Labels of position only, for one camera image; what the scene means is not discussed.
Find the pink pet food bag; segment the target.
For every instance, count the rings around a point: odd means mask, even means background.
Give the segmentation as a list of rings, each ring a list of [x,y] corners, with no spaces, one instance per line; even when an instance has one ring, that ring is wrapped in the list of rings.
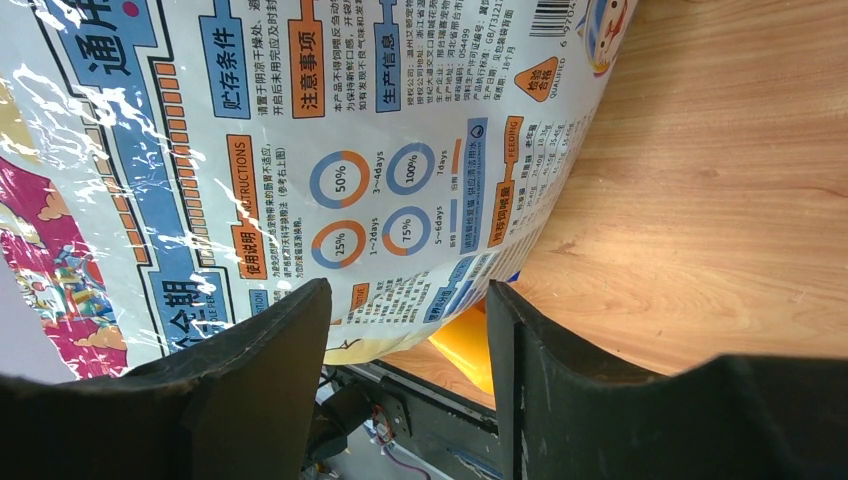
[[[324,360],[520,272],[621,1],[5,1],[1,248],[79,379],[331,286]]]

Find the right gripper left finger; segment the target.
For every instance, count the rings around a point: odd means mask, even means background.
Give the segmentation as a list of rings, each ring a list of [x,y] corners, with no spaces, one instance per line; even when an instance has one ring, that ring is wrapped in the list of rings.
[[[1,379],[5,479],[296,479],[328,338],[313,279],[259,314],[112,378]]]

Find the yellow plastic scoop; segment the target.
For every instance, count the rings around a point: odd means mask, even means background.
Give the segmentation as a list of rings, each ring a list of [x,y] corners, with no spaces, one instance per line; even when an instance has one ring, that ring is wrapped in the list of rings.
[[[493,395],[486,308],[479,301],[433,333],[428,341],[475,387]]]

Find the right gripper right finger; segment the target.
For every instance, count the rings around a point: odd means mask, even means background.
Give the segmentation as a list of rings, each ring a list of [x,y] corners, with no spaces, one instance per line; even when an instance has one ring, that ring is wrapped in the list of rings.
[[[507,479],[843,479],[847,363],[722,354],[665,376],[486,295]]]

